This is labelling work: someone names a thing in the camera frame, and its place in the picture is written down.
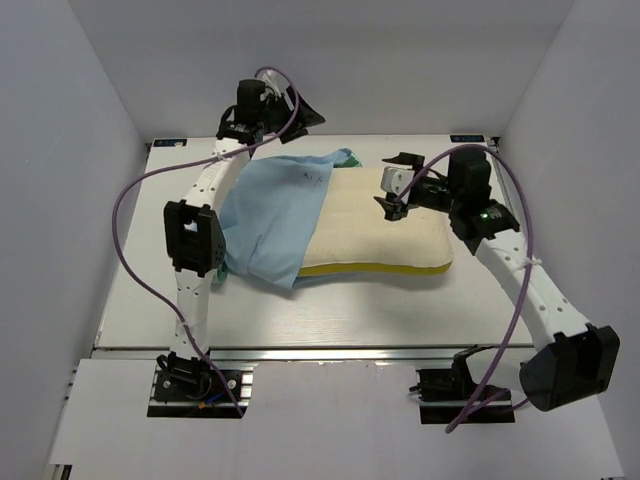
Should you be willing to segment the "cream yellow foam pillow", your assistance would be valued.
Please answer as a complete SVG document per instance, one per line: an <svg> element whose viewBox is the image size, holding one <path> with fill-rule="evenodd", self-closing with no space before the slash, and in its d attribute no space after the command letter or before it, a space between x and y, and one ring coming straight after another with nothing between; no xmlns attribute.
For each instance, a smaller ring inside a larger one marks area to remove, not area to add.
<svg viewBox="0 0 640 480"><path fill-rule="evenodd" d="M436 275L454 259L446 216L417 209L395 222L374 200L381 168L340 168L308 244L299 278L334 274Z"/></svg>

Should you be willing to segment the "light blue pillowcase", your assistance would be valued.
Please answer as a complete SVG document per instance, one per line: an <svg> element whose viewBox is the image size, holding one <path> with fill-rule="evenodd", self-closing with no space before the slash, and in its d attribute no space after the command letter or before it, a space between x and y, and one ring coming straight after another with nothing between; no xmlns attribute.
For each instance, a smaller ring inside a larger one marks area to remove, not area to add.
<svg viewBox="0 0 640 480"><path fill-rule="evenodd" d="M332 172L361 165L342 148L324 156L254 159L242 170L219 214L229 273L291 289L316 228Z"/></svg>

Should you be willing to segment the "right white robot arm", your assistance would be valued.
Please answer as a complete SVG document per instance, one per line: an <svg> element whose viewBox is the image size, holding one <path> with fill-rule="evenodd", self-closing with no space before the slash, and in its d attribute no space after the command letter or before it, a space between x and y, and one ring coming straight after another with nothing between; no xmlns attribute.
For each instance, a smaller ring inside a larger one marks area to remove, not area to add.
<svg viewBox="0 0 640 480"><path fill-rule="evenodd" d="M468 399L465 413L483 404L487 385L517 390L540 411L605 392L620 348L613 328L597 327L577 310L532 254L533 229L493 199L492 152L461 145L444 154L446 174L421 155L386 159L378 203L388 221L414 208L447 214L453 234L497 280L514 305L503 342L455 355L453 390Z"/></svg>

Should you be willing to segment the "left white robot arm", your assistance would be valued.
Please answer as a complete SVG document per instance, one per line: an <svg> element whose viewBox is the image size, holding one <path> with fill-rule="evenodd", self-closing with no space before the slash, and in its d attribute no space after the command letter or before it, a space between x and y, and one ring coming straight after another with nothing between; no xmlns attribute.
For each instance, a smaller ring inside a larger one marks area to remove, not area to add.
<svg viewBox="0 0 640 480"><path fill-rule="evenodd" d="M202 356L208 350L208 290L226 253L219 222L223 203L268 135L288 143L324 122L293 86L281 91L266 76L240 81L235 104L221 117L212 158L189 191L164 207L178 315L170 353L160 357L158 365L188 398L207 396L214 383L212 369Z"/></svg>

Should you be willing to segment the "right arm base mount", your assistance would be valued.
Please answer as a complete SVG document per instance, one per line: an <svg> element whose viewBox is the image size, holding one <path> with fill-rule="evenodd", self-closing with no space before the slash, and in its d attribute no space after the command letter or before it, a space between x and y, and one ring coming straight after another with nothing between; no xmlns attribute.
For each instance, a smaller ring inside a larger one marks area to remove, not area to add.
<svg viewBox="0 0 640 480"><path fill-rule="evenodd" d="M418 380L409 388L409 397L419 405L422 425L447 425L463 409L477 384L465 361L476 353L492 350L474 345L456 353L450 366L429 367L417 371ZM510 424L515 422L512 396L509 391L488 384L474 402L465 424Z"/></svg>

